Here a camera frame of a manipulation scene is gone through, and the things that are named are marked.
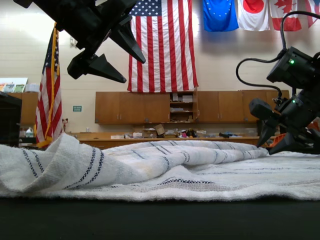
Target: green sign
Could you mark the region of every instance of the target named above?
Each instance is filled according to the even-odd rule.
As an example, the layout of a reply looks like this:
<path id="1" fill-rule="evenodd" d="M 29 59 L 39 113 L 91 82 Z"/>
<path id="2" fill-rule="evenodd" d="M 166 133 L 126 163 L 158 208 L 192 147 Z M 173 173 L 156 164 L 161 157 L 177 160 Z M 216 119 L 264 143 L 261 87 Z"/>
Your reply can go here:
<path id="1" fill-rule="evenodd" d="M 82 106 L 73 106 L 73 112 L 81 113 L 82 112 Z"/>

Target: wooden countertop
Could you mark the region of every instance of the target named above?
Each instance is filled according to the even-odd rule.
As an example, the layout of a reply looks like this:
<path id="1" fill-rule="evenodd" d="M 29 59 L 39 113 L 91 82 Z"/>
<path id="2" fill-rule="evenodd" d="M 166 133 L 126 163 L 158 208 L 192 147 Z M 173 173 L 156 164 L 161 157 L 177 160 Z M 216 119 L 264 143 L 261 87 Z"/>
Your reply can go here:
<path id="1" fill-rule="evenodd" d="M 80 142 L 150 142 L 150 141 L 183 141 L 183 140 L 196 140 L 196 141 L 221 141 L 221 140 L 258 140 L 258 136 L 241 136 L 241 137 L 195 137 L 195 138 L 125 138 L 125 139 L 110 139 L 110 138 L 81 138 Z"/>

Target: red maple leaf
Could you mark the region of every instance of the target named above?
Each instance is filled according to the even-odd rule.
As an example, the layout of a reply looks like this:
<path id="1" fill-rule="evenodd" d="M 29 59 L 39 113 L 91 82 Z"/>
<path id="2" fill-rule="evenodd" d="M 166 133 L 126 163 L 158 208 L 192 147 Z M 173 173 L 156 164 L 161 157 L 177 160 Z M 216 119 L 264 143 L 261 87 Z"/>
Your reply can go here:
<path id="1" fill-rule="evenodd" d="M 288 14 L 291 12 L 292 6 L 295 4 L 293 4 L 293 0 L 278 0 L 278 2 L 274 5 L 278 6 L 278 8 L 285 6 L 283 9 L 283 13 Z"/>

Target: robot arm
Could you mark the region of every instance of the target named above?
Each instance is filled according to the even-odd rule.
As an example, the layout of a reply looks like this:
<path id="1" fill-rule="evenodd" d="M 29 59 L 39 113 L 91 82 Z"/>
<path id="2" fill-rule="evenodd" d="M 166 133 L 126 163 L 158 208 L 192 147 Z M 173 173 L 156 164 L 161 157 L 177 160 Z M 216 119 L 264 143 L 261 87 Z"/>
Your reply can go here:
<path id="1" fill-rule="evenodd" d="M 24 8 L 35 3 L 54 21 L 58 31 L 66 30 L 85 49 L 68 66 L 70 76 L 78 79 L 92 74 L 125 83 L 126 79 L 107 61 L 97 56 L 100 45 L 111 38 L 138 61 L 146 59 L 130 28 L 131 9 L 138 0 L 108 0 L 96 6 L 95 0 L 14 0 Z"/>
<path id="2" fill-rule="evenodd" d="M 312 57 L 294 47 L 287 49 L 283 25 L 285 19 L 293 14 L 308 15 L 320 19 L 320 15 L 305 11 L 288 13 L 281 24 L 283 49 L 278 57 L 271 61 L 261 59 L 254 61 L 263 63 L 278 61 L 267 79 L 272 83 L 282 82 L 289 85 L 294 94 L 291 99 L 286 99 L 281 98 L 281 91 L 279 91 L 279 97 L 275 99 L 275 110 L 280 114 L 273 112 L 271 107 L 261 99 L 254 99 L 249 107 L 251 114 L 264 122 L 258 147 L 273 136 L 276 127 L 281 125 L 286 128 L 287 134 L 270 150 L 270 154 L 282 151 L 320 154 L 320 133 L 314 129 L 308 129 L 308 125 L 316 117 L 320 117 L 320 52 Z M 244 82 L 238 73 L 240 65 L 241 63 L 237 67 L 236 74 L 239 80 Z M 301 89 L 298 95 L 295 94 L 296 89 Z"/>

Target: cabinet door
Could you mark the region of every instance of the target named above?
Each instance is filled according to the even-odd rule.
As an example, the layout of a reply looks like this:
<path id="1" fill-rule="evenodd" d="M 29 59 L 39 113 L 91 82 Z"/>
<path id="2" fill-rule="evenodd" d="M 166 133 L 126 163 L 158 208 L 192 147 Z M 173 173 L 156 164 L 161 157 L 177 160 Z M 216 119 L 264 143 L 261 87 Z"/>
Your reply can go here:
<path id="1" fill-rule="evenodd" d="M 249 104 L 253 99 L 261 99 L 262 101 L 267 101 L 267 92 L 266 91 L 243 91 L 243 113 L 244 113 L 244 122 L 255 123 L 258 118 L 254 117 L 250 113 Z"/>
<path id="2" fill-rule="evenodd" d="M 266 102 L 271 106 L 272 110 L 275 110 L 276 104 L 273 99 L 278 97 L 278 91 L 266 91 Z M 289 90 L 282 91 L 283 98 L 290 98 Z"/>
<path id="3" fill-rule="evenodd" d="M 38 95 L 37 92 L 22 93 L 21 125 L 34 125 L 36 123 Z"/>
<path id="4" fill-rule="evenodd" d="M 196 121 L 199 118 L 199 96 L 198 96 L 198 89 L 195 88 L 193 91 L 193 121 Z"/>
<path id="5" fill-rule="evenodd" d="M 144 122 L 170 122 L 170 94 L 146 93 L 143 94 Z"/>
<path id="6" fill-rule="evenodd" d="M 199 123 L 218 123 L 220 121 L 219 112 L 219 92 L 198 91 Z"/>
<path id="7" fill-rule="evenodd" d="M 120 92 L 95 93 L 95 123 L 116 124 L 120 122 Z"/>
<path id="8" fill-rule="evenodd" d="M 244 121 L 244 108 L 241 91 L 220 91 L 220 122 L 241 123 Z"/>
<path id="9" fill-rule="evenodd" d="M 140 124 L 145 122 L 143 94 L 132 92 L 120 93 L 120 122 Z"/>

